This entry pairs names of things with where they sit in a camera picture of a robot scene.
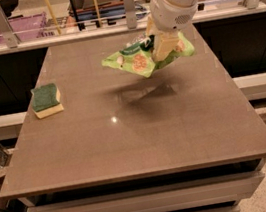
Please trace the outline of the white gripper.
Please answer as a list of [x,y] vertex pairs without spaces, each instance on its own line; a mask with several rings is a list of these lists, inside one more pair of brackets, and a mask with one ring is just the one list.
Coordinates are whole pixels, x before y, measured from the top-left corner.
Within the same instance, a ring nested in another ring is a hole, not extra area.
[[165,60],[175,50],[180,38],[174,30],[190,24],[197,8],[194,0],[151,0],[145,35],[155,36],[157,30],[170,31],[155,36],[152,52],[155,62]]

